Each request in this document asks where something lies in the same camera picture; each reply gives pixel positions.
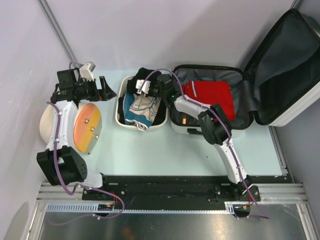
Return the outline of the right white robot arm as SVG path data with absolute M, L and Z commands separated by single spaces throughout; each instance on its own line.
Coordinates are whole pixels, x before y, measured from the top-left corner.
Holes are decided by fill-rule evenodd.
M 149 81 L 154 73 L 152 71 L 145 78 L 139 89 L 148 97 L 160 97 L 168 108 L 175 107 L 177 111 L 197 119 L 204 139 L 216 148 L 224 163 L 227 177 L 233 184 L 231 196 L 237 201 L 251 196 L 251 177 L 236 153 L 232 126 L 223 108 L 219 104 L 208 105 L 188 97 L 174 73 L 160 74 L 155 81 Z

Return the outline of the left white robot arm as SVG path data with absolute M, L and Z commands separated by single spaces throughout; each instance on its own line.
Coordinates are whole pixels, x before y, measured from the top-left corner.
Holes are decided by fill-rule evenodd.
M 36 161 L 52 186 L 66 188 L 77 184 L 93 188 L 100 200 L 110 196 L 111 188 L 103 183 L 103 175 L 87 167 L 89 155 L 100 138 L 102 115 L 96 102 L 109 101 L 116 93 L 104 76 L 100 88 L 93 76 L 91 62 L 57 72 L 58 83 L 40 119 L 40 135 L 45 150 L 37 153 Z

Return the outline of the teal cream patterned towel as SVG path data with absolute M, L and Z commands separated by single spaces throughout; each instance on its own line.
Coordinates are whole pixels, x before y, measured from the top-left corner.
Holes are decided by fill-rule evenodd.
M 122 104 L 124 123 L 142 132 L 147 131 L 156 119 L 160 103 L 159 97 L 125 93 Z

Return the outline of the black white space suitcase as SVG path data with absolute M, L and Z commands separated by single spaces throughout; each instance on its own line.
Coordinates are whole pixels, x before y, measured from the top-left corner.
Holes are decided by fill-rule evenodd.
M 320 97 L 320 25 L 290 9 L 270 29 L 244 69 L 182 64 L 173 68 L 181 84 L 224 81 L 230 86 L 238 137 L 252 123 L 283 127 Z

